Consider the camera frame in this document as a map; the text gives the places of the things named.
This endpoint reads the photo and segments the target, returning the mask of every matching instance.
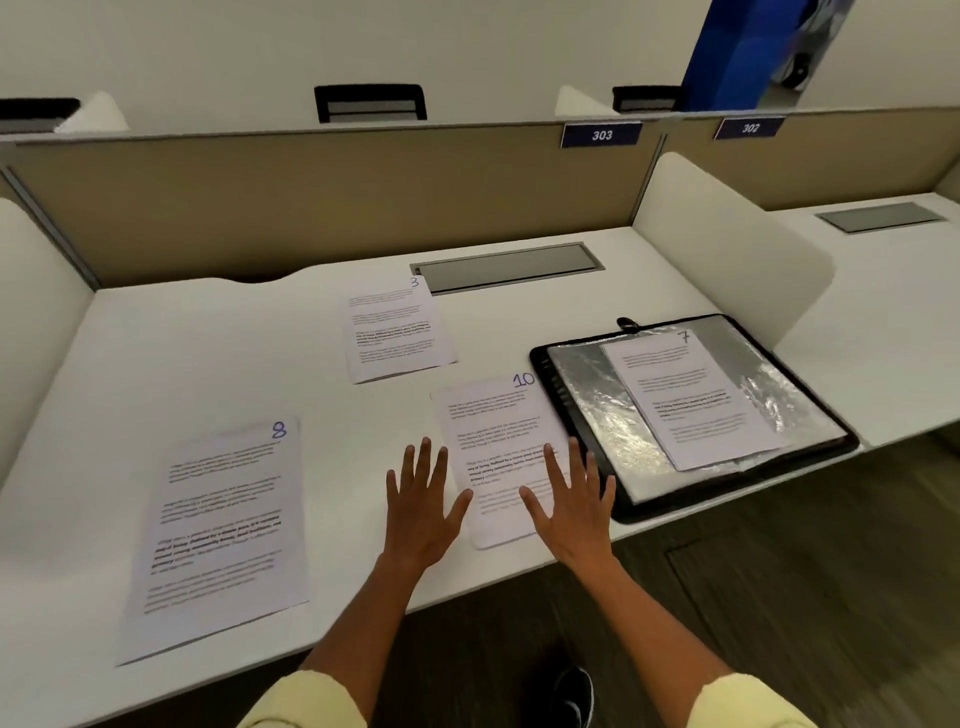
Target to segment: sneaker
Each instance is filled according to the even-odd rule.
[[[582,667],[566,670],[553,687],[551,720],[557,728],[588,728],[593,720],[593,681]]]

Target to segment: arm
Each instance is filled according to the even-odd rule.
[[[644,687],[668,728],[683,728],[704,686],[732,671],[655,599],[640,588],[613,556],[610,513],[616,483],[608,478],[600,498],[593,454],[587,466],[570,440],[570,486],[553,449],[543,450],[553,486],[553,516],[537,497],[520,489],[537,533],[553,555],[580,579],[630,654]]]
[[[423,438],[414,468],[407,447],[396,486],[387,473],[387,537],[383,553],[363,588],[337,618],[300,669],[322,672],[349,692],[370,721],[387,656],[410,595],[427,567],[440,561],[460,533],[473,492],[465,490],[444,518],[446,448],[430,475],[430,440]]]

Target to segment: blue sign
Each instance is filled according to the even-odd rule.
[[[786,116],[738,116],[724,119],[714,139],[745,139],[776,136]]]
[[[632,147],[641,129],[642,121],[570,122],[564,124],[560,147]]]

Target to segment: white desk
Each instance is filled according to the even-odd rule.
[[[576,240],[605,271],[441,296],[458,363],[349,383],[337,306],[352,279],[408,275],[411,262]],[[203,279],[98,293],[0,492],[4,722],[86,724],[306,648],[352,598],[382,547],[384,473],[408,443],[424,434],[441,439],[431,392],[525,371],[532,347],[614,330],[617,316],[655,323],[714,311],[629,228],[317,266],[258,285]],[[311,601],[114,667],[158,458],[178,441],[276,412],[301,417]],[[448,488],[449,497],[452,478]],[[615,524],[612,534],[709,505],[644,525]],[[537,538],[476,551],[461,537],[424,576],[411,608],[549,561]]]
[[[908,201],[948,222],[847,235],[814,217]],[[960,205],[929,193],[772,214],[837,264],[776,347],[783,362],[874,447],[960,419]]]

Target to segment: printed document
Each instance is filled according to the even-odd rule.
[[[118,665],[308,599],[300,427],[173,450],[134,555]]]
[[[398,279],[347,298],[344,334],[354,384],[457,360],[423,276]]]
[[[678,471],[784,445],[692,331],[639,336],[603,349]]]
[[[473,489],[467,528],[476,548],[489,548],[535,532],[517,493],[527,486],[547,516],[553,491],[543,462],[550,443],[569,475],[567,436],[540,385],[529,373],[487,379],[433,394],[450,465],[463,491]]]

